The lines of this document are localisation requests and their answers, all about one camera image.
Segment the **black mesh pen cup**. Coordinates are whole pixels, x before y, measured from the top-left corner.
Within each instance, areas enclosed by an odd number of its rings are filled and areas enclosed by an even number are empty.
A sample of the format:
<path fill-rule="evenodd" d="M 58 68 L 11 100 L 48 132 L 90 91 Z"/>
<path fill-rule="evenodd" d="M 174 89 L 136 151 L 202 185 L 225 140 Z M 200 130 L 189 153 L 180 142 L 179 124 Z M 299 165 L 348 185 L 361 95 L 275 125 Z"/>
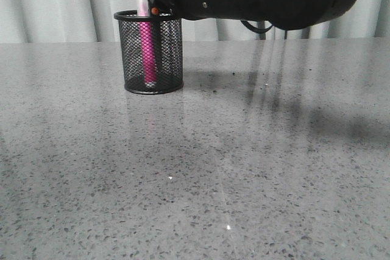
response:
<path fill-rule="evenodd" d="M 118 21 L 124 87 L 136 94 L 165 94 L 183 87 L 182 20 L 168 13 L 114 14 Z"/>

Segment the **grey curtain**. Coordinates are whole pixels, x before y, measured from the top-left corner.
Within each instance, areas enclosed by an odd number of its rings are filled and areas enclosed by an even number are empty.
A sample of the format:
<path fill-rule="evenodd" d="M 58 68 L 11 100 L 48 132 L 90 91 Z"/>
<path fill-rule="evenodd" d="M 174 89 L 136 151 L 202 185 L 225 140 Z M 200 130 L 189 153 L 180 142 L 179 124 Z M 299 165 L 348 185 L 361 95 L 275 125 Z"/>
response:
<path fill-rule="evenodd" d="M 113 15 L 136 0 L 1 0 L 2 43 L 118 41 Z M 389 36 L 389 0 L 357 0 L 345 15 L 304 30 L 272 28 L 264 40 Z"/>

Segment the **pink highlighter pen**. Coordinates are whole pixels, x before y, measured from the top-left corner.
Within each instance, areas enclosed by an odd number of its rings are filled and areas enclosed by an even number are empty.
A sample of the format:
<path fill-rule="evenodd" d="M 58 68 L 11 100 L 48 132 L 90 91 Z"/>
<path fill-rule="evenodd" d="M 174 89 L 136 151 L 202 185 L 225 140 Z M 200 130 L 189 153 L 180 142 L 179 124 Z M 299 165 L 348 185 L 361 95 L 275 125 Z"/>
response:
<path fill-rule="evenodd" d="M 137 0 L 137 14 L 139 17 L 148 17 L 149 3 L 147 0 Z M 144 83 L 146 88 L 155 88 L 155 55 L 150 22 L 140 22 L 141 53 L 143 61 Z"/>

